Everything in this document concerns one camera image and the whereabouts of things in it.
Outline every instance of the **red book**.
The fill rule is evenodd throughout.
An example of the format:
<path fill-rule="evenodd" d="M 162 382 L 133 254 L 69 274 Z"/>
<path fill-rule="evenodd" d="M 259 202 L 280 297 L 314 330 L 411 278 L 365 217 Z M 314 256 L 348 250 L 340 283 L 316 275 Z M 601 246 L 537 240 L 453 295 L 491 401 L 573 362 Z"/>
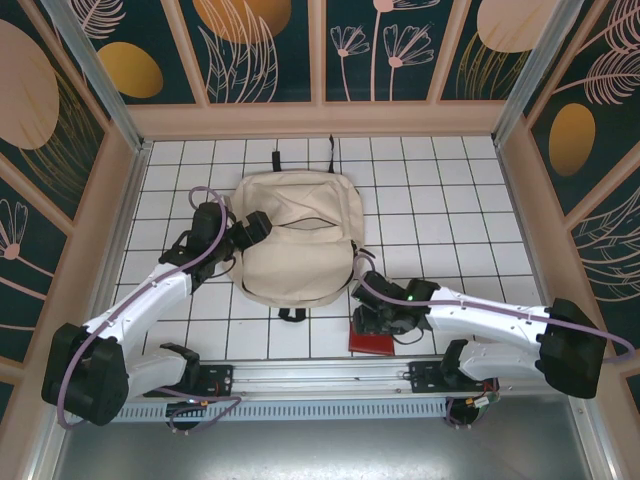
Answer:
<path fill-rule="evenodd" d="M 353 331 L 353 323 L 349 331 L 349 351 L 389 356 L 395 355 L 391 335 L 358 335 Z"/>

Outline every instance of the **cable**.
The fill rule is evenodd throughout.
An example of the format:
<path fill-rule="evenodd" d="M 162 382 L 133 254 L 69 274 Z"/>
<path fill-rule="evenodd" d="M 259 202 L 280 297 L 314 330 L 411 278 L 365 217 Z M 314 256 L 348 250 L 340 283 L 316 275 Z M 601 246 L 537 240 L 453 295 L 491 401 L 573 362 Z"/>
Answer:
<path fill-rule="evenodd" d="M 197 263 L 201 262 L 215 250 L 215 248 L 218 246 L 218 244 L 222 240 L 222 237 L 227 227 L 227 209 L 224 207 L 224 204 L 222 202 L 222 197 L 218 195 L 218 193 L 215 190 L 209 187 L 204 187 L 204 186 L 194 187 L 189 191 L 189 203 L 191 204 L 192 207 L 197 208 L 195 206 L 195 203 L 193 202 L 193 194 L 195 192 L 202 192 L 202 191 L 207 191 L 211 193 L 215 198 L 216 202 L 218 202 L 218 204 L 220 205 L 220 211 L 222 212 L 222 221 L 220 222 L 220 230 L 218 231 L 218 235 L 214 239 L 213 243 L 209 246 L 209 248 L 204 253 L 202 253 L 202 255 L 200 255 L 199 257 L 191 260 L 190 262 L 185 263 L 181 267 L 176 267 L 172 270 L 169 270 L 168 272 L 165 272 L 162 275 L 159 275 L 157 278 L 154 278 L 153 281 L 144 284 L 142 288 L 140 288 L 140 290 L 138 290 L 133 295 L 131 295 L 131 297 L 126 299 L 124 302 L 122 302 L 122 305 L 120 305 L 113 312 L 111 312 L 111 314 L 107 317 L 107 319 L 104 322 L 102 322 L 98 326 L 98 328 L 94 330 L 94 332 L 91 335 L 89 335 L 89 337 L 82 343 L 82 345 L 80 345 L 76 353 L 71 358 L 71 361 L 69 362 L 69 366 L 67 366 L 67 370 L 64 372 L 64 377 L 62 378 L 62 383 L 60 384 L 60 391 L 58 392 L 58 402 L 56 404 L 56 412 L 58 416 L 58 423 L 62 426 L 62 428 L 66 430 L 70 430 L 73 427 L 85 422 L 85 420 L 82 420 L 75 424 L 70 424 L 67 422 L 67 420 L 64 418 L 64 400 L 67 395 L 67 389 L 69 388 L 69 382 L 71 381 L 71 376 L 73 375 L 73 371 L 75 370 L 76 366 L 82 359 L 82 355 L 84 354 L 84 352 L 87 350 L 87 348 L 89 348 L 89 345 L 91 345 L 91 343 L 98 337 L 98 335 L 100 335 L 105 329 L 107 329 L 107 327 L 109 327 L 122 312 L 124 312 L 133 302 L 135 302 L 138 298 L 140 298 L 140 296 L 143 295 L 147 290 L 154 288 L 158 283 L 165 280 L 166 278 L 169 278 L 170 276 L 175 275 L 176 273 L 182 272 L 183 270 L 186 270 L 187 268 L 190 268 L 193 265 L 196 265 Z"/>
<path fill-rule="evenodd" d="M 233 404 L 232 405 L 230 405 L 227 408 L 225 408 L 222 412 L 220 412 L 214 418 L 212 418 L 211 420 L 207 420 L 206 422 L 199 423 L 198 425 L 196 425 L 195 427 L 193 427 L 193 428 L 191 428 L 189 430 L 178 430 L 176 428 L 175 424 L 174 424 L 175 418 L 178 415 L 181 415 L 183 413 L 193 412 L 193 411 L 196 411 L 196 410 L 206 410 L 207 406 L 204 406 L 204 405 L 193 405 L 193 406 L 189 406 L 189 407 L 180 408 L 180 409 L 176 410 L 175 412 L 173 412 L 171 414 L 171 417 L 169 417 L 169 426 L 171 427 L 171 431 L 173 433 L 179 433 L 181 435 L 189 435 L 190 433 L 201 432 L 202 430 L 204 430 L 206 428 L 210 428 L 210 427 L 214 426 L 216 423 L 218 423 L 218 421 L 222 417 L 224 417 L 229 412 L 231 412 L 231 410 L 236 408 L 240 404 L 240 402 L 242 401 L 242 397 L 201 397 L 199 395 L 184 394 L 184 393 L 181 393 L 181 392 L 177 392 L 175 390 L 171 390 L 170 388 L 164 388 L 164 387 L 156 388 L 155 391 L 156 392 L 160 392 L 160 393 L 167 393 L 167 394 L 172 395 L 174 397 L 182 397 L 182 398 L 187 399 L 187 400 L 198 400 L 200 402 L 225 402 L 225 401 L 233 400 Z"/>
<path fill-rule="evenodd" d="M 391 338 L 393 338 L 394 342 L 399 343 L 400 345 L 413 345 L 414 343 L 418 343 L 420 340 L 422 340 L 422 337 L 424 337 L 424 330 L 422 328 L 419 328 L 418 330 L 420 330 L 420 338 L 414 340 L 413 342 L 401 342 L 394 335 L 391 335 Z"/>
<path fill-rule="evenodd" d="M 368 256 L 366 256 L 366 255 L 358 254 L 353 259 L 353 271 L 354 272 L 357 271 L 356 267 L 357 267 L 358 260 L 360 260 L 360 259 L 365 259 L 367 262 L 369 262 L 369 265 L 371 266 L 371 269 L 373 271 L 375 271 L 376 267 L 375 267 L 375 264 L 373 263 L 373 260 L 371 258 L 369 258 Z M 391 297 L 389 297 L 387 295 L 384 295 L 384 294 L 374 290 L 370 285 L 368 285 L 364 281 L 364 275 L 358 275 L 356 273 L 355 276 L 360 281 L 360 284 L 365 288 L 365 290 L 367 290 L 372 295 L 375 295 L 380 300 L 383 300 L 383 301 L 385 301 L 387 303 L 391 303 L 393 305 L 400 305 L 402 307 L 439 307 L 439 306 L 457 307 L 457 306 L 460 306 L 460 302 L 456 302 L 454 300 L 429 300 L 429 301 L 426 301 L 426 302 L 410 302 L 408 300 L 396 300 L 395 298 L 391 298 Z M 466 308 L 475 308 L 477 310 L 484 310 L 485 312 L 497 313 L 497 314 L 500 314 L 500 315 L 507 315 L 509 317 L 515 317 L 515 318 L 518 318 L 518 319 L 523 318 L 522 312 L 514 312 L 512 310 L 509 310 L 508 308 L 495 307 L 495 306 L 492 306 L 492 305 L 485 305 L 485 304 L 479 303 L 479 302 L 473 302 L 473 301 L 466 302 L 465 301 L 464 302 L 464 306 Z M 635 353 L 636 353 L 635 352 L 635 347 L 629 341 L 625 340 L 622 337 L 614 335 L 612 333 L 604 332 L 602 330 L 598 330 L 597 328 L 585 327 L 583 325 L 577 325 L 575 323 L 565 322 L 563 320 L 556 320 L 555 318 L 546 318 L 546 317 L 542 317 L 540 315 L 527 315 L 525 318 L 527 320 L 533 320 L 533 321 L 536 321 L 536 322 L 548 323 L 550 325 L 556 325 L 558 327 L 568 328 L 568 329 L 571 329 L 571 330 L 577 330 L 579 332 L 590 333 L 591 335 L 596 335 L 598 337 L 602 337 L 602 338 L 605 338 L 607 340 L 611 340 L 612 342 L 616 342 L 616 343 L 622 345 L 623 347 L 625 347 L 627 349 L 627 352 L 623 353 L 622 355 L 619 355 L 617 357 L 605 358 L 603 360 L 604 363 L 618 363 L 618 362 L 623 362 L 623 361 L 626 361 L 626 360 L 630 360 L 635 356 Z"/>
<path fill-rule="evenodd" d="M 218 277 L 221 277 L 221 276 L 223 276 L 223 275 L 226 275 L 226 274 L 227 274 L 227 273 L 229 273 L 231 270 L 233 270 L 233 267 L 235 267 L 235 266 L 236 266 L 237 261 L 238 261 L 238 260 L 236 259 L 236 257 L 235 257 L 235 256 L 234 256 L 234 257 L 231 257 L 231 266 L 230 266 L 229 268 L 227 268 L 224 272 L 219 273 L 219 274 L 217 274 L 217 275 L 214 275 L 213 277 L 209 277 L 209 279 L 212 279 L 212 278 L 218 278 Z"/>

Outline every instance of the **backpack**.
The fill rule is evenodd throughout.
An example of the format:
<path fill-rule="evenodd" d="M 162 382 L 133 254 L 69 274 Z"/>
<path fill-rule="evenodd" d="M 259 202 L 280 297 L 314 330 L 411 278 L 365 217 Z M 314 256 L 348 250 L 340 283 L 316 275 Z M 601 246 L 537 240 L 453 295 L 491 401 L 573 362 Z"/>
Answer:
<path fill-rule="evenodd" d="M 252 175 L 240 182 L 230 209 L 238 221 L 257 210 L 271 221 L 265 240 L 235 253 L 229 276 L 248 298 L 279 308 L 283 320 L 304 320 L 304 309 L 330 304 L 351 282 L 364 215 L 346 177 L 307 170 Z"/>

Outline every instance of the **dark teal wallpaper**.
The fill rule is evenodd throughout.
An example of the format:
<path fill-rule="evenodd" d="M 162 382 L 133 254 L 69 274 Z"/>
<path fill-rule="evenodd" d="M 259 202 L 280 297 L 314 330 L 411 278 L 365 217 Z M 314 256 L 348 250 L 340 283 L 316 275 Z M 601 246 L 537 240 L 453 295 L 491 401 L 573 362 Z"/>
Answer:
<path fill-rule="evenodd" d="M 531 98 L 529 99 L 527 106 L 524 108 L 525 117 L 529 116 L 529 112 L 531 112 L 531 109 L 538 101 L 538 97 L 540 97 L 542 90 L 547 84 L 547 79 L 549 78 L 549 76 L 551 76 L 551 73 L 558 66 L 558 63 L 564 56 L 564 53 L 567 51 L 567 47 L 569 47 L 569 44 L 573 40 L 573 37 L 575 36 L 576 32 L 580 28 L 580 25 L 582 24 L 582 22 L 584 21 L 584 17 L 587 15 L 587 13 L 589 13 L 589 10 L 593 6 L 594 2 L 595 0 L 584 0 L 584 3 L 582 4 L 582 8 L 580 9 L 580 13 L 576 17 L 575 22 L 573 22 L 573 24 L 571 25 L 569 29 L 569 33 L 567 33 L 566 37 L 564 38 L 564 41 L 562 42 L 562 45 L 560 46 L 558 53 L 556 54 L 555 58 L 549 65 L 549 68 L 547 68 L 547 71 L 545 72 L 544 76 L 540 80 L 540 83 L 538 84 L 538 87 L 536 88 L 536 90 L 533 92 L 533 95 L 531 95 Z"/>
<path fill-rule="evenodd" d="M 2 424 L 4 412 L 7 411 L 7 407 L 9 406 L 12 393 L 13 385 L 0 381 L 0 424 Z"/>
<path fill-rule="evenodd" d="M 307 0 L 180 0 L 211 103 L 311 101 Z"/>
<path fill-rule="evenodd" d="M 66 240 L 0 179 L 0 356 L 24 360 Z"/>
<path fill-rule="evenodd" d="M 640 18 L 611 1 L 532 127 L 569 213 L 640 141 Z"/>
<path fill-rule="evenodd" d="M 627 385 L 636 404 L 636 409 L 640 413 L 640 374 L 627 377 Z"/>
<path fill-rule="evenodd" d="M 572 234 L 607 329 L 640 348 L 640 169 Z"/>
<path fill-rule="evenodd" d="M 472 0 L 442 100 L 506 100 L 556 0 Z"/>
<path fill-rule="evenodd" d="M 0 155 L 74 218 L 104 131 L 16 0 L 0 3 L 0 64 Z"/>
<path fill-rule="evenodd" d="M 426 100 L 451 5 L 328 0 L 327 101 Z"/>

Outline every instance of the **floor tile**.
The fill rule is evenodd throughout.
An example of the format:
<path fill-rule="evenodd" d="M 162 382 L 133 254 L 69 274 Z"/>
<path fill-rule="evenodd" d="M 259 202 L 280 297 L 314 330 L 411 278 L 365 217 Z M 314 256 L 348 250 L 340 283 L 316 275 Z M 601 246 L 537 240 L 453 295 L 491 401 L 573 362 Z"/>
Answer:
<path fill-rule="evenodd" d="M 463 277 L 490 277 L 497 275 L 491 247 L 488 243 L 456 245 L 456 251 Z"/>
<path fill-rule="evenodd" d="M 378 187 L 380 214 L 412 213 L 411 198 L 407 187 Z"/>
<path fill-rule="evenodd" d="M 446 213 L 442 187 L 411 187 L 411 200 L 415 213 Z"/>
<path fill-rule="evenodd" d="M 478 198 L 483 212 L 510 212 L 511 199 L 504 185 L 478 185 Z"/>
<path fill-rule="evenodd" d="M 469 160 L 469 165 L 477 185 L 504 183 L 498 160 Z"/>
<path fill-rule="evenodd" d="M 182 165 L 192 163 L 213 163 L 213 149 L 215 147 L 213 140 L 189 141 L 184 144 L 184 152 L 182 153 Z"/>
<path fill-rule="evenodd" d="M 463 137 L 469 158 L 496 158 L 496 149 L 489 136 Z"/>
<path fill-rule="evenodd" d="M 453 245 L 421 245 L 420 255 L 425 278 L 460 276 Z"/>
<path fill-rule="evenodd" d="M 434 160 L 431 137 L 402 137 L 402 147 L 406 160 Z"/>
<path fill-rule="evenodd" d="M 170 190 L 176 188 L 178 178 L 178 165 L 159 165 L 147 168 L 144 179 L 143 191 Z"/>
<path fill-rule="evenodd" d="M 387 276 L 393 278 L 422 277 L 420 252 L 417 245 L 384 246 Z"/>
<path fill-rule="evenodd" d="M 200 360 L 224 360 L 229 322 L 190 322 L 187 348 L 200 355 Z"/>
<path fill-rule="evenodd" d="M 228 360 L 265 360 L 269 320 L 231 320 L 227 341 Z"/>
<path fill-rule="evenodd" d="M 244 140 L 218 140 L 213 163 L 242 163 L 246 149 Z"/>
<path fill-rule="evenodd" d="M 230 283 L 205 283 L 201 285 L 193 294 L 191 319 L 228 319 L 231 287 Z"/>
<path fill-rule="evenodd" d="M 154 142 L 149 165 L 178 165 L 184 142 Z"/>
<path fill-rule="evenodd" d="M 372 162 L 344 162 L 342 164 L 342 174 L 351 180 L 356 187 L 371 187 L 373 180 Z"/>
<path fill-rule="evenodd" d="M 504 302 L 502 286 L 498 277 L 471 277 L 463 278 L 464 293 L 472 297 Z"/>
<path fill-rule="evenodd" d="M 521 242 L 520 227 L 513 213 L 485 213 L 484 221 L 492 242 Z"/>
<path fill-rule="evenodd" d="M 299 323 L 272 319 L 269 358 L 309 358 L 309 319 Z"/>
<path fill-rule="evenodd" d="M 400 137 L 378 137 L 371 139 L 374 160 L 404 160 Z"/>
<path fill-rule="evenodd" d="M 440 175 L 435 160 L 411 160 L 406 164 L 409 185 L 440 185 Z"/>
<path fill-rule="evenodd" d="M 373 167 L 376 175 L 376 186 L 402 186 L 407 185 L 407 172 L 404 163 L 394 161 L 374 161 Z"/>
<path fill-rule="evenodd" d="M 342 160 L 371 160 L 371 144 L 368 138 L 341 138 Z"/>
<path fill-rule="evenodd" d="M 443 190 L 449 213 L 471 213 L 480 211 L 480 204 L 478 203 L 478 196 L 476 195 L 474 187 L 445 185 Z"/>
<path fill-rule="evenodd" d="M 384 245 L 418 243 L 413 215 L 381 215 L 380 226 Z"/>
<path fill-rule="evenodd" d="M 494 243 L 491 245 L 500 275 L 530 275 L 531 265 L 522 243 Z"/>
<path fill-rule="evenodd" d="M 513 305 L 541 305 L 536 281 L 532 276 L 500 277 L 507 303 Z"/>
<path fill-rule="evenodd" d="M 271 154 L 276 149 L 276 139 L 247 140 L 246 163 L 271 163 Z"/>
<path fill-rule="evenodd" d="M 210 174 L 210 165 L 180 165 L 176 190 L 191 190 L 193 187 L 199 186 L 206 187 L 209 184 Z"/>
<path fill-rule="evenodd" d="M 312 318 L 311 356 L 313 358 L 351 357 L 350 326 L 347 317 Z"/>
<path fill-rule="evenodd" d="M 365 215 L 364 217 L 364 244 L 381 245 L 380 220 L 377 215 Z"/>
<path fill-rule="evenodd" d="M 433 146 L 438 160 L 467 158 L 461 137 L 433 137 Z"/>
<path fill-rule="evenodd" d="M 486 243 L 487 229 L 481 213 L 454 213 L 449 216 L 456 243 Z"/>
<path fill-rule="evenodd" d="M 451 225 L 446 214 L 416 215 L 418 242 L 424 244 L 453 243 Z"/>
<path fill-rule="evenodd" d="M 309 143 L 306 138 L 278 139 L 281 162 L 306 163 L 309 160 Z"/>
<path fill-rule="evenodd" d="M 162 250 L 168 220 L 136 220 L 129 240 L 130 250 Z"/>
<path fill-rule="evenodd" d="M 173 202 L 173 192 L 142 192 L 138 202 L 136 219 L 169 218 L 171 202 Z"/>

